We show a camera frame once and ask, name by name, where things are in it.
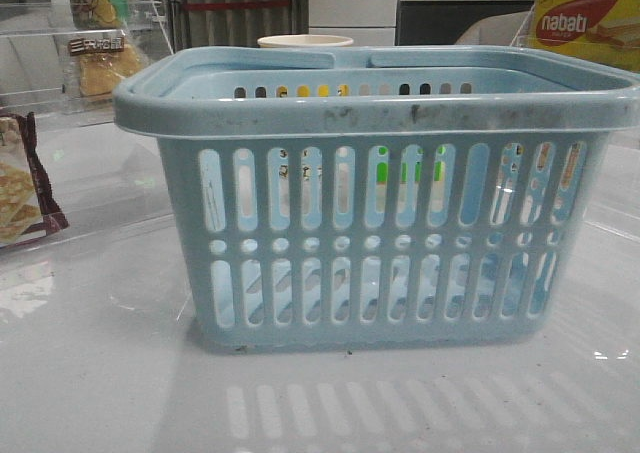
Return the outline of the packaged yellow bread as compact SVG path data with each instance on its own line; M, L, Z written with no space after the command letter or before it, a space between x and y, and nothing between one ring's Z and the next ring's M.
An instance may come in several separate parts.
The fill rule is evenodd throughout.
M91 101L108 98L116 86L149 64L122 33L75 37L67 42L66 92Z

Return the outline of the light blue plastic basket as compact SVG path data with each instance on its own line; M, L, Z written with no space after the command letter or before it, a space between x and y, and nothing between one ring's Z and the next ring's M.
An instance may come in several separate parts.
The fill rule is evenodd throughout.
M157 141L207 340L452 345L543 325L639 78L514 47L201 47L113 106Z

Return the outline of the yellow popcorn paper cup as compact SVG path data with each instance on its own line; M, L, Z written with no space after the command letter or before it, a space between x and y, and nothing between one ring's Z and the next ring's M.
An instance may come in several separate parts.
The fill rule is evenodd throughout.
M354 44L350 37L318 34L291 34L261 37L257 40L260 48L335 48Z

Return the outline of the brown cracker snack package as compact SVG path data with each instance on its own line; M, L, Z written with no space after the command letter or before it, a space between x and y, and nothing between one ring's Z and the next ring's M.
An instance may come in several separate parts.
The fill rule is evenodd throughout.
M35 117L1 116L1 247L12 248L69 226L37 153Z

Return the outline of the clear acrylic display shelf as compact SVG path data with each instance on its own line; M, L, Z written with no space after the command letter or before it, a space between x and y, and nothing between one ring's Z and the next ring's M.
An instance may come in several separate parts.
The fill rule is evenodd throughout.
M66 45L75 37L124 34L152 64L172 53L162 3L137 0L119 28L78 29L68 4L1 6L1 113L34 114L55 128L109 122L111 95L73 98L65 89Z

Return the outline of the yellow nabati wafer box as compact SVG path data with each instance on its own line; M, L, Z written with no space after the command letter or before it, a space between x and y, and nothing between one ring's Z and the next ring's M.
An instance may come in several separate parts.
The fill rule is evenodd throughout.
M637 73L639 0L536 0L527 46Z

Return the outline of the white cabinet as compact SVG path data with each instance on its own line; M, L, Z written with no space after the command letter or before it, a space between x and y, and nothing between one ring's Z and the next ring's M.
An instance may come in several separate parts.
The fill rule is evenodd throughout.
M345 36L356 46L396 42L398 0L308 0L308 31Z

